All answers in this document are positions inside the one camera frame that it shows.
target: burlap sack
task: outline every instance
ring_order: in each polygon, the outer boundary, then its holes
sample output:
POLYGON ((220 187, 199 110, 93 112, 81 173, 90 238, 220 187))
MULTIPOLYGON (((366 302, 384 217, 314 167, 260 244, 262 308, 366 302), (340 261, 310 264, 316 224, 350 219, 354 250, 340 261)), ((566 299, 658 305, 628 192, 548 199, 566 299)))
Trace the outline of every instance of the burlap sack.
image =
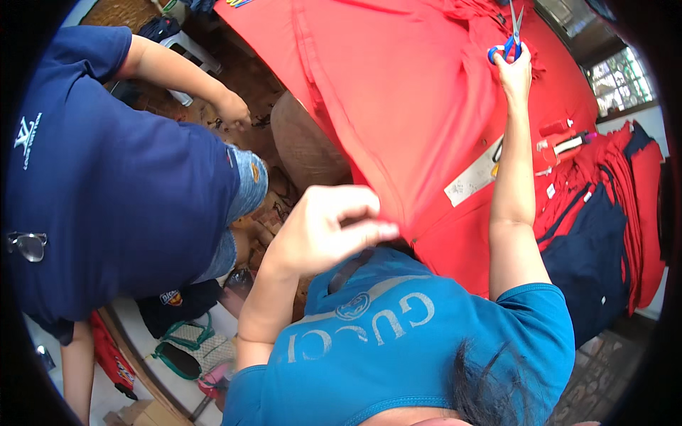
POLYGON ((311 185, 351 182, 348 162, 290 92, 275 103, 270 117, 277 152, 300 194, 311 185))

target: hand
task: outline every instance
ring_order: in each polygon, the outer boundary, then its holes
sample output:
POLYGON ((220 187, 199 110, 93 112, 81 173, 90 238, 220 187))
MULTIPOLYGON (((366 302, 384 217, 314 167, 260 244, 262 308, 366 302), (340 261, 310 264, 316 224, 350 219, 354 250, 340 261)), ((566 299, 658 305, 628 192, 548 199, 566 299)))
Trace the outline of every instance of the hand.
POLYGON ((398 237, 398 225, 376 220, 379 197, 364 186, 312 186, 291 211, 265 253, 282 275, 312 275, 351 254, 398 237), (341 227, 341 221, 368 217, 341 227))
POLYGON ((225 89, 225 92, 211 104, 228 129, 243 132, 246 127, 251 125, 249 107, 235 92, 225 89))
POLYGON ((507 63, 502 55, 494 53, 492 60, 500 71, 500 82, 507 96, 509 107, 528 106, 528 94, 531 90, 531 54, 528 46, 521 43, 521 55, 513 63, 507 63))

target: blue t-shirt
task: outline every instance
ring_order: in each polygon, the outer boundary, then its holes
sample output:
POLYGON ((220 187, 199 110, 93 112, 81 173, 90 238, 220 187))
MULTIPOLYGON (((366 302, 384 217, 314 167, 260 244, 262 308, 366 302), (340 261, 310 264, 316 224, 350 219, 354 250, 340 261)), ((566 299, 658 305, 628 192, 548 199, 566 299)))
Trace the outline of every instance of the blue t-shirt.
POLYGON ((234 376, 223 426, 353 426, 390 408, 456 410, 452 365, 466 339, 468 359, 481 366, 510 341, 492 373, 505 384, 523 359, 529 410, 538 424, 549 416, 574 363, 571 319, 557 287, 526 284, 492 302, 400 252, 374 249, 328 294, 341 267, 312 281, 306 316, 280 333, 268 364, 234 376))
POLYGON ((131 41, 126 27, 60 29, 16 124, 3 231, 45 232, 48 242, 39 263, 6 257, 22 310, 53 334, 119 294, 191 283, 239 187, 217 136, 133 110, 102 86, 131 41))

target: cardboard box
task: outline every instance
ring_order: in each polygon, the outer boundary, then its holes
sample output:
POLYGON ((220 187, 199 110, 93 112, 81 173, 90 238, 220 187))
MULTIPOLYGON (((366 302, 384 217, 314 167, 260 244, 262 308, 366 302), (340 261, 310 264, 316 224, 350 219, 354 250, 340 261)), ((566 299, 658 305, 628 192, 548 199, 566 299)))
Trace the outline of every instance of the cardboard box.
POLYGON ((123 407, 121 418, 128 426, 181 426, 181 423, 154 399, 137 401, 130 407, 123 407))
POLYGON ((121 420, 121 417, 119 417, 119 415, 113 411, 106 413, 106 416, 104 416, 103 420, 106 426, 127 426, 121 420))

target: sleeve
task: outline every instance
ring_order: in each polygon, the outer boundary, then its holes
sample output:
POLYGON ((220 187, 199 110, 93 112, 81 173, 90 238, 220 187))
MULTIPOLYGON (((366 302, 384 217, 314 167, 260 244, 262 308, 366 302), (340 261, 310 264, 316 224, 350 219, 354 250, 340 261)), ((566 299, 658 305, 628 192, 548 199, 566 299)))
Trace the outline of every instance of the sleeve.
POLYGON ((267 365, 254 365, 232 377, 222 413, 222 426, 261 424, 261 396, 266 369, 267 365))
POLYGON ((47 322, 37 315, 29 315, 29 317, 31 317, 41 329, 47 331, 54 336, 55 339, 59 340, 59 344, 62 346, 69 346, 74 339, 73 321, 60 318, 56 322, 47 322))
POLYGON ((497 304, 515 318, 508 327, 527 365, 532 366, 551 412, 568 383, 575 361, 573 323, 566 299, 552 284, 525 284, 504 292, 497 304))
POLYGON ((104 83, 121 68, 131 43, 128 27, 77 25, 60 29, 46 56, 64 64, 84 61, 88 74, 104 83))

